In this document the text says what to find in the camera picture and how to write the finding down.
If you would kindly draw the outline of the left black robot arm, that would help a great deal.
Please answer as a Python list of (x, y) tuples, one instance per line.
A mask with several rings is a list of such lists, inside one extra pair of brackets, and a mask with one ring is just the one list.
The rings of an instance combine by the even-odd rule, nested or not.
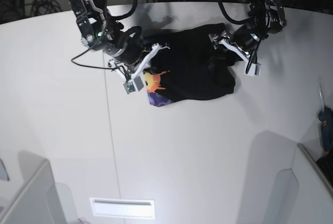
[(258, 60), (258, 49), (261, 42), (268, 38), (269, 34), (277, 34), (287, 25), (282, 5), (277, 0), (246, 0), (250, 6), (248, 17), (243, 20), (231, 18), (223, 4), (223, 0), (217, 0), (220, 10), (228, 22), (239, 25), (230, 37), (232, 44), (236, 44), (240, 50), (247, 52), (249, 63), (255, 64)]

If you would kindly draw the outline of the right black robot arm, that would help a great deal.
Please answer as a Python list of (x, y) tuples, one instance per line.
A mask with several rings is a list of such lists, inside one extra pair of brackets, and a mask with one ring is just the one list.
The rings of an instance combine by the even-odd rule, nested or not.
[(105, 70), (119, 72), (128, 82), (141, 73), (157, 74), (161, 70), (152, 59), (167, 45), (146, 44), (142, 27), (134, 26), (127, 31), (121, 20), (136, 10), (138, 0), (133, 0), (129, 12), (113, 16), (107, 8), (107, 0), (68, 0), (81, 32), (81, 42), (89, 51), (104, 51), (112, 59)]

